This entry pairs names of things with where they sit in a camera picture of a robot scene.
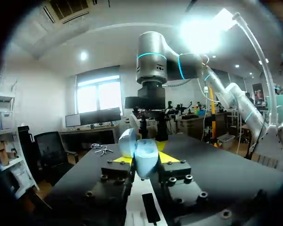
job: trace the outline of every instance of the robotic arm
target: robotic arm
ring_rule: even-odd
[[[161,105],[163,105],[165,103],[165,91],[162,84],[182,78],[204,80],[214,90],[225,109],[229,109],[234,105],[237,106],[241,117],[252,131],[255,140],[259,138],[260,134],[264,134],[267,126],[264,125],[262,115],[238,85],[231,83],[225,88],[218,76],[209,66],[202,62],[198,54],[179,55],[167,45],[165,38],[160,33],[143,33],[139,38],[136,66],[136,81],[143,86],[138,91],[138,96],[147,98],[149,102],[153,101],[155,97],[160,98]],[[154,92],[141,92],[141,90],[149,88]]]
[[[125,108],[165,109],[163,84],[171,80],[193,78],[204,80],[225,109],[237,106],[254,141],[260,140],[258,146],[254,144],[251,147],[251,151],[257,146],[257,154],[278,160],[278,167],[283,170],[283,125],[277,131],[276,125],[265,123],[260,112],[237,84],[224,87],[213,70],[202,62],[200,55],[177,54],[160,33],[146,32],[139,37],[136,81],[142,88],[138,90],[138,97],[126,97]]]

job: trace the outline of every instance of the white cable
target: white cable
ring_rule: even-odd
[[[242,134],[242,117],[240,115],[240,138],[239,138],[239,143],[237,145],[236,154],[238,154],[238,152],[239,152],[239,147],[240,147],[240,143],[241,143],[241,134]]]
[[[202,133],[201,141],[203,140],[203,136],[204,136],[206,111],[207,111],[207,99],[205,100],[205,114],[204,114],[204,119],[203,119],[203,133]]]
[[[204,92],[203,92],[203,90],[202,90],[202,88],[201,88],[200,81],[199,81],[199,79],[197,79],[197,80],[198,80],[199,88],[200,88],[200,90],[201,90],[203,96],[204,96],[207,100],[209,100],[209,101],[213,101],[213,102],[219,103],[218,100],[211,100],[210,98],[208,98],[208,97],[204,94]]]
[[[189,81],[191,81],[192,79],[188,79],[186,81],[184,81],[183,83],[179,83],[179,84],[175,84],[175,85],[166,85],[166,84],[163,84],[162,87],[177,87],[177,86],[182,86],[186,83],[188,83]]]

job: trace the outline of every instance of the lab equipment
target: lab equipment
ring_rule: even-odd
[[[72,114],[65,116],[65,126],[72,127],[72,126],[80,126],[80,114]]]
[[[119,150],[122,156],[133,158],[136,150],[136,132],[134,128],[126,129],[118,140]]]
[[[0,129],[10,129],[14,127],[12,116],[12,111],[0,112]]]
[[[158,149],[152,139],[141,139],[137,141],[137,148],[134,154],[137,174],[140,178],[146,179],[155,172],[158,161]]]

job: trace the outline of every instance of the cable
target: cable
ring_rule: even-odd
[[[203,119],[203,133],[202,133],[201,141],[203,140],[203,137],[204,137],[206,111],[207,111],[207,99],[205,100],[205,114],[204,114],[204,119]]]
[[[240,115],[240,137],[239,137],[239,143],[237,145],[236,154],[238,154],[238,152],[239,152],[239,147],[240,147],[240,143],[241,143],[241,133],[242,133],[242,117]]]
[[[182,86],[186,83],[188,83],[189,81],[191,81],[192,79],[188,79],[186,81],[184,81],[183,83],[179,83],[179,84],[175,84],[175,85],[166,85],[166,84],[163,84],[162,87],[178,87],[178,86]]]
[[[256,143],[255,143],[255,145],[254,145],[254,147],[253,147],[253,151],[249,154],[249,156],[245,156],[246,159],[251,160],[252,155],[253,155],[253,153],[255,152],[256,146],[258,145],[259,138],[260,138],[260,135],[261,135],[261,133],[262,133],[262,130],[263,130],[264,126],[265,126],[265,121],[266,121],[266,115],[265,115],[265,117],[264,117],[263,126],[262,126],[262,128],[260,128],[260,132],[259,132],[258,139],[256,140]]]
[[[209,101],[213,101],[213,102],[219,103],[220,101],[218,101],[218,100],[211,100],[210,98],[208,98],[208,97],[204,94],[204,92],[203,92],[203,90],[202,90],[202,88],[201,88],[200,81],[199,81],[199,79],[197,79],[197,80],[198,80],[199,88],[200,88],[200,90],[201,90],[203,96],[204,96],[207,100],[209,100]]]

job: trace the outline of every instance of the person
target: person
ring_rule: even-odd
[[[253,101],[253,99],[250,97],[250,93],[249,93],[249,92],[246,93],[246,96],[247,96],[247,98],[251,101],[251,103],[254,104],[254,101]]]

